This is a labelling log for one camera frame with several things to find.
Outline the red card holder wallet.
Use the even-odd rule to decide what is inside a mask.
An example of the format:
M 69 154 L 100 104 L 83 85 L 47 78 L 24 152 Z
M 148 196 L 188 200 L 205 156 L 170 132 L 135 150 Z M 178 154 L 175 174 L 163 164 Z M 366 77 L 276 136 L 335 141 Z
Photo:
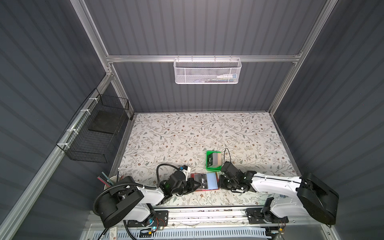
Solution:
M 196 189 L 196 191 L 215 191 L 218 190 L 219 187 L 219 177 L 216 172 L 210 173 L 193 173 L 191 177 L 194 181 L 199 182 L 200 186 Z

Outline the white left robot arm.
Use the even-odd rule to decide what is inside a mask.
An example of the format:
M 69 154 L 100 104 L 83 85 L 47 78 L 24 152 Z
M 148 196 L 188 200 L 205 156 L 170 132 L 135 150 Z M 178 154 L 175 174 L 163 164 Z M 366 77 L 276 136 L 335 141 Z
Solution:
M 93 202 L 93 213 L 99 216 L 106 229 L 121 221 L 135 221 L 150 226 L 157 218 L 153 206 L 162 205 L 174 195 L 184 196 L 197 191 L 201 183 L 188 178 L 188 167 L 178 168 L 167 180 L 156 186 L 135 182 L 131 176 L 116 179 Z

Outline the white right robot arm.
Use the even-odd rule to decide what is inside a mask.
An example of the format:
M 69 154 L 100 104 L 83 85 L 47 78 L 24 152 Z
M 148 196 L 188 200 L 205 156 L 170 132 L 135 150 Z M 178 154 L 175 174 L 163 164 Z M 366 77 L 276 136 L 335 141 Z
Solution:
M 292 217 L 312 217 L 328 226 L 336 224 L 339 194 L 313 174 L 278 177 L 255 171 L 243 173 L 231 162 L 225 162 L 221 172 L 221 189 L 239 194 L 277 194 L 277 197 L 268 197 L 262 208 L 247 209 L 246 214 L 253 223 L 285 224 Z

